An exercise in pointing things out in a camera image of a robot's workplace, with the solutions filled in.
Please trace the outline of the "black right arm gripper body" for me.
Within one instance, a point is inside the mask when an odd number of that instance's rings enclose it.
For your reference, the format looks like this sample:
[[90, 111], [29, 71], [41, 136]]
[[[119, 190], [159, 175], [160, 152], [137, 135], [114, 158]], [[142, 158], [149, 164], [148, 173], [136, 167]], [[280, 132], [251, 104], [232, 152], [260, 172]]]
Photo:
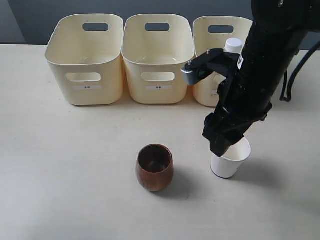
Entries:
[[226, 79], [218, 87], [219, 102], [205, 118], [202, 135], [212, 148], [229, 148], [253, 123], [266, 119], [272, 108], [270, 88], [251, 66], [238, 67], [239, 54], [211, 49], [203, 56], [204, 76], [217, 72]]

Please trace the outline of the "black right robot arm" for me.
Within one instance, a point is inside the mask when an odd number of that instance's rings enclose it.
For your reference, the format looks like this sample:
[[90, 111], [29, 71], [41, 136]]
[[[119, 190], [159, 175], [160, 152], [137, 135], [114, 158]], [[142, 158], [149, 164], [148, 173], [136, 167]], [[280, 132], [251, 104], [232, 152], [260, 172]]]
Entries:
[[216, 109], [204, 122], [202, 134], [219, 157], [253, 123], [266, 118], [272, 96], [302, 41], [307, 33], [320, 29], [317, 0], [254, 0], [251, 7], [253, 23], [241, 66], [229, 66]]

